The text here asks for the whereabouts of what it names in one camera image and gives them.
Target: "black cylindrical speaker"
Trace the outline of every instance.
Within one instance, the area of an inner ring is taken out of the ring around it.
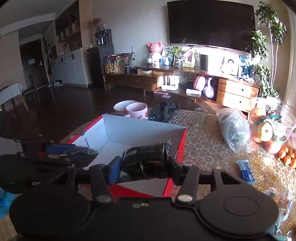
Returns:
[[[208,55],[200,55],[200,69],[207,70],[208,67]]]

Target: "dark brown door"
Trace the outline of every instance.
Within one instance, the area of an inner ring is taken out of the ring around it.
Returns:
[[[27,85],[30,85],[29,75],[34,75],[36,88],[48,84],[44,66],[41,40],[35,40],[20,46],[20,57],[26,77]]]

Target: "television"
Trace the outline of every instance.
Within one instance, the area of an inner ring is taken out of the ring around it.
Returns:
[[[168,2],[170,42],[246,51],[255,31],[252,5],[220,0]]]

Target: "mug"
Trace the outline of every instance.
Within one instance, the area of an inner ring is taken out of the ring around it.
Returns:
[[[148,107],[145,103],[132,103],[126,107],[126,111],[128,112],[125,117],[131,117],[135,119],[148,119]]]
[[[146,62],[147,62],[148,65],[153,64],[152,58],[146,58]]]
[[[132,103],[137,103],[137,101],[135,101],[135,100],[121,101],[121,102],[118,102],[117,104],[115,104],[113,106],[113,109],[115,110],[117,115],[124,116],[127,114],[126,107]]]

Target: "black cloth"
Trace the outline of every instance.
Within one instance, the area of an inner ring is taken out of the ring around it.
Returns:
[[[170,102],[164,101],[154,106],[150,111],[150,115],[155,118],[158,122],[168,123],[168,121],[173,116],[175,110],[179,110],[180,105]]]

